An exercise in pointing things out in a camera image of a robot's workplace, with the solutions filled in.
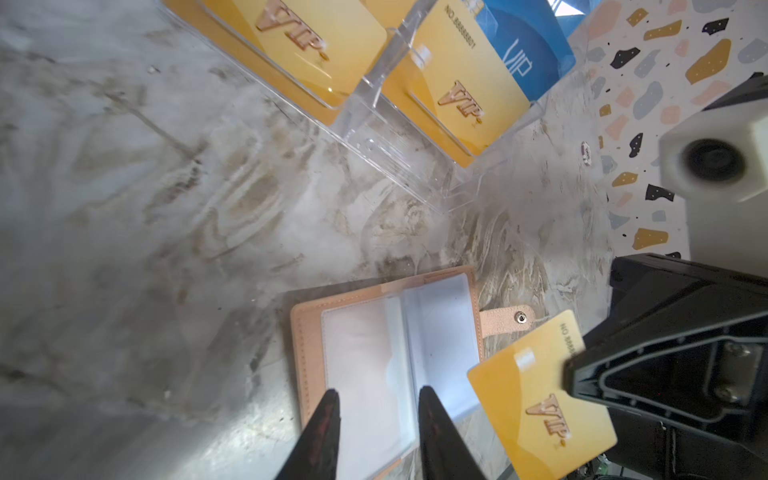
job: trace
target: clear acrylic card holder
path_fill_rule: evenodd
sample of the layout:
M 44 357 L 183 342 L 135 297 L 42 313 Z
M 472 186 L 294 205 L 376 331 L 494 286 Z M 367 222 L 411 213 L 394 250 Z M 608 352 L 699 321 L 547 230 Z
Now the clear acrylic card holder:
M 215 49 L 222 51 L 249 76 L 279 95 L 287 104 L 314 121 L 391 181 L 440 213 L 450 212 L 474 201 L 482 187 L 483 177 L 500 164 L 511 160 L 509 148 L 511 138 L 521 129 L 540 119 L 547 107 L 548 94 L 545 94 L 538 101 L 532 102 L 531 108 L 506 133 L 478 155 L 471 165 L 464 168 L 454 162 L 428 135 L 382 95 L 384 80 L 398 63 L 406 55 L 419 55 L 413 48 L 413 38 L 435 0 L 419 0 L 399 28 L 387 30 L 388 41 L 379 58 L 343 103 L 331 125 L 318 121 L 291 101 L 279 88 L 262 80 L 239 58 L 236 58 L 236 55 L 223 50 L 215 41 L 204 35 L 198 25 L 188 22 L 185 15 L 177 9 L 165 5 L 165 1 L 167 0 L 158 0 L 161 11 L 176 22 L 180 22 Z M 202 6 L 198 2 L 203 1 L 189 0 L 199 8 Z M 579 37 L 576 42 L 577 45 L 574 45 L 574 41 L 571 40 L 571 47 L 576 54 L 578 66 L 584 61 L 586 38 Z M 279 65 L 275 66 L 300 85 L 299 81 L 292 78 Z
M 211 8 L 212 5 L 216 5 L 216 0 L 196 0 L 197 4 L 216 22 L 219 23 L 222 27 L 224 27 L 226 30 L 228 30 L 229 33 L 232 34 L 232 36 L 237 37 L 240 39 L 241 42 L 243 42 L 245 45 L 247 45 L 251 50 L 255 51 L 261 58 L 263 58 L 265 61 L 267 61 L 270 65 L 272 65 L 273 68 L 278 70 L 280 73 L 288 77 L 296 86 L 304 90 L 309 96 L 314 98 L 318 103 L 320 103 L 323 107 L 329 108 L 332 110 L 336 110 L 337 108 L 341 108 L 341 104 L 338 105 L 331 105 L 327 102 L 328 99 L 321 98 L 318 95 L 318 92 L 313 91 L 310 88 L 307 88 L 300 80 L 298 80 L 296 77 L 290 74 L 289 71 L 287 71 L 285 68 L 283 68 L 279 62 L 272 59 L 264 50 L 257 47 L 253 41 L 250 38 L 247 38 L 242 32 L 236 30 L 232 27 L 232 25 L 229 22 L 226 22 L 221 16 L 213 9 Z M 276 16 L 282 14 L 283 16 L 286 15 L 292 15 L 293 13 L 290 12 L 285 7 L 285 3 L 281 0 L 268 0 L 267 5 L 264 9 L 263 14 L 259 17 L 259 20 L 256 22 L 256 27 L 258 30 L 264 30 L 268 31 L 269 29 L 273 28 L 272 25 L 269 23 L 269 18 L 275 19 Z M 286 30 L 286 36 L 296 43 L 299 48 L 301 48 L 303 51 L 306 50 L 307 47 L 311 49 L 314 49 L 315 47 L 318 47 L 317 45 L 319 37 L 317 34 L 314 33 L 309 27 L 306 27 L 302 24 L 297 24 L 296 27 L 292 27 L 290 29 Z

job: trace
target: wallet strap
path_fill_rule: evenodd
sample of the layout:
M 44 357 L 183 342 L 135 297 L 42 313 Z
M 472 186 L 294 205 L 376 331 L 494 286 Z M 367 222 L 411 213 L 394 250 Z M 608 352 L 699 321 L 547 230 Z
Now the wallet strap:
M 530 306 L 505 306 L 480 312 L 480 331 L 482 338 L 499 333 L 524 332 L 533 327 L 534 321 L 533 309 Z

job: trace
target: vip logo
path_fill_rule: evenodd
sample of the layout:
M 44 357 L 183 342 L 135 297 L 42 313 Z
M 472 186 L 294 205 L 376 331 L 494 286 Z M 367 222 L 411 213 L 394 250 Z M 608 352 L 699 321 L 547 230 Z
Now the vip logo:
M 509 70 L 509 73 L 511 73 L 513 76 L 515 74 L 519 74 L 521 77 L 524 77 L 533 68 L 533 62 L 527 56 L 525 56 L 525 51 L 523 51 L 522 48 L 520 48 L 519 52 L 510 56 L 512 50 L 515 48 L 515 46 L 517 46 L 518 42 L 520 42 L 520 38 L 516 38 L 515 43 L 507 48 L 507 53 L 504 54 L 502 61 L 504 62 L 504 66 L 507 68 L 507 70 Z
M 453 88 L 437 101 L 437 104 L 447 105 L 457 102 L 458 105 L 456 105 L 456 108 L 458 108 L 458 111 L 460 111 L 462 115 L 465 117 L 474 115 L 478 118 L 478 122 L 480 121 L 480 117 L 483 115 L 482 108 L 480 108 L 478 102 L 472 98 L 467 89 L 464 88 L 464 85 L 458 80 L 454 83 Z
M 296 24 L 296 26 L 293 30 L 286 32 L 286 37 L 290 38 L 302 50 L 306 50 L 307 47 L 314 48 L 323 60 L 328 60 L 328 54 L 325 53 L 326 43 L 323 39 L 282 1 L 267 0 L 264 11 L 256 20 L 256 28 L 259 31 L 267 31 L 290 24 Z
M 554 396 L 554 393 L 550 393 L 545 401 L 525 410 L 525 413 L 529 415 L 546 415 L 552 417 L 551 419 L 544 420 L 544 425 L 546 425 L 549 435 L 558 435 L 563 439 L 561 440 L 563 445 L 565 439 L 571 437 L 571 430 L 565 422 L 565 417 L 560 410 L 560 404 L 558 403 L 558 399 Z

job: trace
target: yellow vip card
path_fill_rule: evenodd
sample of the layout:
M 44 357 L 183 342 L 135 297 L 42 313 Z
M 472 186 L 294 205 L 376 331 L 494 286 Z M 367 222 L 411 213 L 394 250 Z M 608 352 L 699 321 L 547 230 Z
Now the yellow vip card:
M 386 42 L 359 0 L 199 0 L 327 108 L 352 94 Z
M 331 125 L 341 109 L 333 110 L 319 103 L 314 94 L 300 87 L 275 68 L 263 55 L 246 46 L 224 24 L 214 20 L 198 0 L 161 0 L 168 11 L 208 38 L 232 59 L 259 75 L 268 85 L 325 125 Z
M 438 0 L 413 46 L 385 82 L 384 95 L 467 167 L 530 102 L 460 0 Z
M 562 389 L 565 361 L 582 350 L 566 310 L 469 371 L 521 480 L 563 478 L 616 445 L 607 408 Z

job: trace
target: beige leather wallet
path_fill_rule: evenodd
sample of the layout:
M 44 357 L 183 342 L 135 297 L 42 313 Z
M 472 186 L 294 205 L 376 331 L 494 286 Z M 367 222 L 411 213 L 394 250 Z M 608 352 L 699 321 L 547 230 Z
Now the beige leather wallet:
M 467 372 L 485 358 L 483 338 L 534 319 L 528 306 L 480 312 L 471 266 L 300 303 L 290 316 L 302 425 L 328 388 L 339 392 L 339 480 L 374 478 L 418 445 L 421 386 L 454 420 L 476 409 Z

